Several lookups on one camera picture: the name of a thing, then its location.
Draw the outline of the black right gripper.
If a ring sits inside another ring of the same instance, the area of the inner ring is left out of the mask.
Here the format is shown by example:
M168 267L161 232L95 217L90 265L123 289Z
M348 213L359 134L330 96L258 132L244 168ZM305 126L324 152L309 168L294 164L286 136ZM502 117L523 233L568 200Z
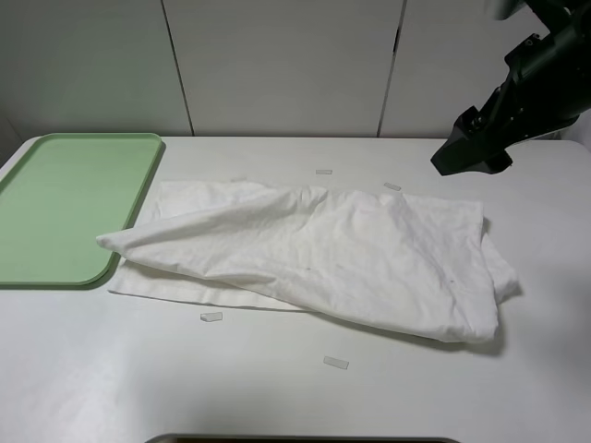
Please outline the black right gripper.
M590 109L590 44L524 41L505 56L509 74L492 104L471 106L433 154L440 175L499 174L509 146L571 126Z

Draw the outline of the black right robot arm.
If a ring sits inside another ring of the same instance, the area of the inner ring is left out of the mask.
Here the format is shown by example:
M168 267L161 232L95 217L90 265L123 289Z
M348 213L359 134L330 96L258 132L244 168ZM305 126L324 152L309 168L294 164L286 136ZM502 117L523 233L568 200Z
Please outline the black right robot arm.
M573 125L590 108L590 4L587 1L499 1L497 19L527 6L548 29L504 58L506 79L481 108L458 116L431 158L441 175L498 174L513 163L510 146Z

